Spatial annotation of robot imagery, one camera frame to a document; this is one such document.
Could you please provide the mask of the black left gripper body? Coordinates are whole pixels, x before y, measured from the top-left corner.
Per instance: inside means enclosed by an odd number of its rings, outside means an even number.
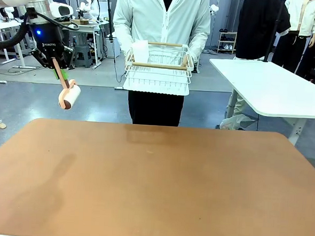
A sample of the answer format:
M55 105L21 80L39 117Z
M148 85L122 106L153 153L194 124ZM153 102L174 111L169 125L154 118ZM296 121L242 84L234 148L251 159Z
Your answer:
M31 33L34 37L36 48L33 51L35 57L50 60L61 58L64 52L63 35L59 26L52 23L31 25Z

